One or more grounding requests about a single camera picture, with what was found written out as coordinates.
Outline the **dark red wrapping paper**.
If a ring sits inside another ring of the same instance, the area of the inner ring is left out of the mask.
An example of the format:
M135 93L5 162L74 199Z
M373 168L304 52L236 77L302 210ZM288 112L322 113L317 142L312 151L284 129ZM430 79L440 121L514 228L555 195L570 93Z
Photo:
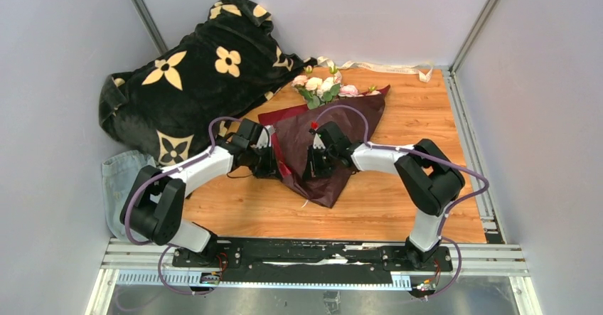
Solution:
M290 107L258 116L259 123L272 125L273 148L282 174L281 182L308 201L332 208L353 173L351 150L371 137L380 122L389 86L379 89L380 95L339 100L313 110L306 106ZM333 122L338 129L325 141L326 153L335 165L331 178L304 180L306 155L312 148L314 133L311 124L324 126Z

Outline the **pink fake flower stem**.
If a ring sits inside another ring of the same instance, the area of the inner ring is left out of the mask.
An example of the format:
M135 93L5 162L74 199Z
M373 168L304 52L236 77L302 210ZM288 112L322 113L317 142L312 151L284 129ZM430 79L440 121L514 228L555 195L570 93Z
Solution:
M300 94L308 92L309 90L306 87L310 79L310 74L313 72L313 67L308 65L304 68L304 72L301 75L298 75L294 78L291 83L291 86Z
M343 98L367 97L380 94L381 92L375 86L372 86L367 92L360 92L355 85L342 85L338 92L338 96Z

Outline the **cream ribbon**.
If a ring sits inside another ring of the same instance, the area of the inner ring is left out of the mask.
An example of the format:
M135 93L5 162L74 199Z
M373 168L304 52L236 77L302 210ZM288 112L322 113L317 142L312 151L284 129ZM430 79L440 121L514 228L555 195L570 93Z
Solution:
M348 70L352 68L361 68L376 73L392 73L400 75L417 76L420 82L429 82L432 79L434 64L422 63L419 65L381 65L368 62L360 62L349 60L342 65L337 65L335 62L325 56L317 58L317 65L321 67L335 67L338 70Z

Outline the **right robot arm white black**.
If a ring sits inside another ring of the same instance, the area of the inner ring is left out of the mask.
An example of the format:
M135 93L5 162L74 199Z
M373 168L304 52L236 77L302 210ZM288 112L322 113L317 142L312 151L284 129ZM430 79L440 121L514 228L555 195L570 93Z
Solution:
M405 256L416 268L431 261L442 241L439 227L445 209L465 186L459 169L452 167L440 148L429 139L401 147L352 142L335 122L313 123L309 133L314 139L308 148L304 180L326 178L337 169L399 176L417 208Z

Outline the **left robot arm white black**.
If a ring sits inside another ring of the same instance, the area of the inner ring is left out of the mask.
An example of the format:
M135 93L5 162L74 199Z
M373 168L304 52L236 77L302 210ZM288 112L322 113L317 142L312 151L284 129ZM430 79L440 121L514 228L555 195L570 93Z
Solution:
M142 168L120 214L128 240L135 245L178 247L205 259L217 255L218 237L183 217L187 196L219 176L245 166L258 178L281 177L272 148L275 133L250 119L224 140L213 140L208 149L185 161L158 169Z

